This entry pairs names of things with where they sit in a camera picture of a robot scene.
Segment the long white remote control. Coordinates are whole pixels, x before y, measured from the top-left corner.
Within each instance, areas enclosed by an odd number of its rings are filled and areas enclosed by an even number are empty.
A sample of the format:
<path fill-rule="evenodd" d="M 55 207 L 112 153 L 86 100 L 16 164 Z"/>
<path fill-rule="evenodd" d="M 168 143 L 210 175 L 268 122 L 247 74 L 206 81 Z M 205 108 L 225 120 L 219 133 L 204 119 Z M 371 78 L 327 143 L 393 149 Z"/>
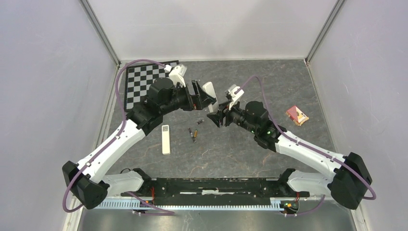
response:
<path fill-rule="evenodd" d="M 169 155 L 170 153 L 171 148 L 169 125 L 162 125 L 162 154 Z"/>

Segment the red white remote control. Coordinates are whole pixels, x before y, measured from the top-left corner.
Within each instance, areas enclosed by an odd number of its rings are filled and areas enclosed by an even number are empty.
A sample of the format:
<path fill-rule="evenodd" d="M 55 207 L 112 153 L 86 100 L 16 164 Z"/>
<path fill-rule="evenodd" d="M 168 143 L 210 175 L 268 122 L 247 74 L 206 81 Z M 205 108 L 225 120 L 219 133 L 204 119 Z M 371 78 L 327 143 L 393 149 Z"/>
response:
<path fill-rule="evenodd" d="M 216 111 L 218 110 L 218 108 L 219 108 L 219 105 L 218 105 L 218 100 L 217 100 L 217 96 L 216 96 L 216 93 L 215 93 L 215 90 L 214 90 L 213 83 L 212 83 L 211 81 L 205 83 L 205 84 L 202 86 L 202 89 L 204 90 L 204 92 L 205 92 L 207 95 L 209 95 L 209 96 L 211 96 L 212 98 L 215 99 L 215 102 L 214 102 L 214 103 L 211 103 L 211 104 L 208 106 L 208 111 L 209 111 L 210 113 L 216 112 Z"/>

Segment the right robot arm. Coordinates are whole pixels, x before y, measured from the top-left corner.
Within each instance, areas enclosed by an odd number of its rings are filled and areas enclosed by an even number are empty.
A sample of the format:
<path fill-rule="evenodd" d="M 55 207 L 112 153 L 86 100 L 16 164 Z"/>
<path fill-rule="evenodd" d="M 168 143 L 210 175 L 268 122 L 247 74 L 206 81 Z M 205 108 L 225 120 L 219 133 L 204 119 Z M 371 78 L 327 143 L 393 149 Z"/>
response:
<path fill-rule="evenodd" d="M 291 196 L 295 192 L 330 195 L 352 210 L 366 198 L 372 178 L 360 155 L 334 153 L 299 138 L 276 125 L 262 102 L 251 101 L 244 109 L 238 103 L 216 103 L 209 105 L 207 117 L 219 128 L 236 124 L 251 132 L 262 148 L 294 158 L 316 170 L 315 173 L 286 170 L 278 183 L 281 195 Z"/>

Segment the black white chessboard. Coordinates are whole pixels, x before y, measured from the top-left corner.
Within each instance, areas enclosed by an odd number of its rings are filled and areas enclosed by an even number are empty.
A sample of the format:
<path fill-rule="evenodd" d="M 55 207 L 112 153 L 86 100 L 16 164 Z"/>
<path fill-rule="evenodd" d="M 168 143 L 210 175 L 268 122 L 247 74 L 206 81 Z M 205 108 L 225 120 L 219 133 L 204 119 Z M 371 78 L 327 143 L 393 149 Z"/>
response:
<path fill-rule="evenodd" d="M 141 97 L 147 94 L 149 87 L 158 79 L 169 76 L 164 67 L 142 63 L 134 64 L 126 68 L 125 72 L 125 96 L 124 110 L 130 111 L 135 103 L 140 102 Z"/>

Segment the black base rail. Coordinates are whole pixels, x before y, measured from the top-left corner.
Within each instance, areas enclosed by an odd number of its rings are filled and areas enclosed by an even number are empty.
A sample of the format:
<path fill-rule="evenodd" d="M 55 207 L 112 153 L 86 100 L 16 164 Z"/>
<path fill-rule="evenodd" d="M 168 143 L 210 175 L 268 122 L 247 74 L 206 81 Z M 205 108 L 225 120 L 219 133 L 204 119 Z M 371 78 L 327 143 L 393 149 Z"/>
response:
<path fill-rule="evenodd" d="M 271 198 L 310 196 L 278 178 L 156 178 L 134 194 L 154 205 L 268 205 Z"/>

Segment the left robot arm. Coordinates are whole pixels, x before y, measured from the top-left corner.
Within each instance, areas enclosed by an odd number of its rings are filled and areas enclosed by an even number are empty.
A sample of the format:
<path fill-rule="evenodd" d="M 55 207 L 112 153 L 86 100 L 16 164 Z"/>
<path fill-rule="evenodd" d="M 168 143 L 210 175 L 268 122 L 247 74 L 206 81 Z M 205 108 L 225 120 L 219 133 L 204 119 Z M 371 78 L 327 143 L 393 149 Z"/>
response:
<path fill-rule="evenodd" d="M 67 161 L 62 172 L 68 193 L 80 202 L 78 208 L 94 209 L 106 197 L 125 192 L 146 196 L 151 183 L 137 171 L 107 175 L 111 166 L 133 145 L 148 136 L 163 122 L 163 117 L 178 109 L 203 110 L 217 102 L 212 82 L 200 86 L 193 80 L 194 94 L 187 86 L 170 78 L 157 79 L 147 94 L 125 115 L 125 120 L 107 140 L 77 163 Z"/>

